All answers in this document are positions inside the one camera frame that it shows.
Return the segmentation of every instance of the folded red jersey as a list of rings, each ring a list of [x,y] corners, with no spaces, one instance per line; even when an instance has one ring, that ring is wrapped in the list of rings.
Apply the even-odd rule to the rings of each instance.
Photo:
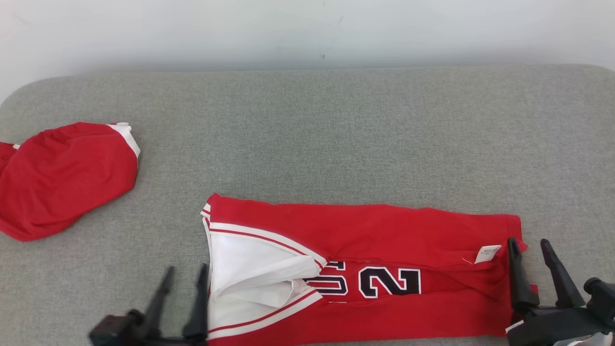
[[[504,336],[514,215],[213,195],[212,346]]]
[[[130,130],[76,123],[0,143],[0,230],[19,241],[54,235],[131,190],[140,150]]]

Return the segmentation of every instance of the white wall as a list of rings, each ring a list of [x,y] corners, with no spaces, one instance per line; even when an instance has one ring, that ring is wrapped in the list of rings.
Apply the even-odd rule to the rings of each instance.
[[[0,0],[0,102],[101,70],[590,63],[615,0]]]

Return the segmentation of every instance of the white clothing tag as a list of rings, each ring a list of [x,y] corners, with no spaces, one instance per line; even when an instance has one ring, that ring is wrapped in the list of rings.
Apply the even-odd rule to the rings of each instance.
[[[519,327],[519,326],[520,326],[520,325],[522,325],[523,323],[525,323],[525,322],[524,322],[523,320],[521,320],[521,321],[519,321],[519,322],[517,322],[517,323],[515,323],[515,324],[512,324],[512,325],[508,326],[508,327],[507,327],[504,331],[506,332],[506,334],[508,334],[508,332],[509,332],[511,329],[513,329],[513,328],[515,328],[515,327]]]
[[[478,255],[476,256],[476,260],[474,261],[474,264],[492,260],[493,256],[496,255],[496,252],[500,250],[500,247],[502,246],[501,245],[489,245],[489,246],[481,247],[480,250],[478,251]]]

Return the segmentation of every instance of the gray fabric surface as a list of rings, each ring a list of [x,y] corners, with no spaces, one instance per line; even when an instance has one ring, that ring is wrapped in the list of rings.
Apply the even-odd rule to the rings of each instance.
[[[30,84],[0,140],[75,121],[128,121],[133,191],[33,243],[0,234],[0,337],[83,346],[106,314],[144,309],[178,267],[163,330],[179,334],[208,261],[213,192],[270,203],[389,203],[517,214],[524,263],[555,293],[551,240],[577,285],[615,282],[615,74],[592,66],[103,74]],[[455,320],[443,321],[455,323]],[[433,339],[345,345],[505,345]]]

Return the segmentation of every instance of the garment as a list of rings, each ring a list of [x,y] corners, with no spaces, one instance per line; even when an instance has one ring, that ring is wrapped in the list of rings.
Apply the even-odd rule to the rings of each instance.
[[[526,249],[517,216],[219,195],[201,214],[212,346],[503,336],[510,324],[506,241]]]
[[[54,235],[131,190],[140,149],[130,131],[75,123],[0,143],[0,231],[19,241]]]

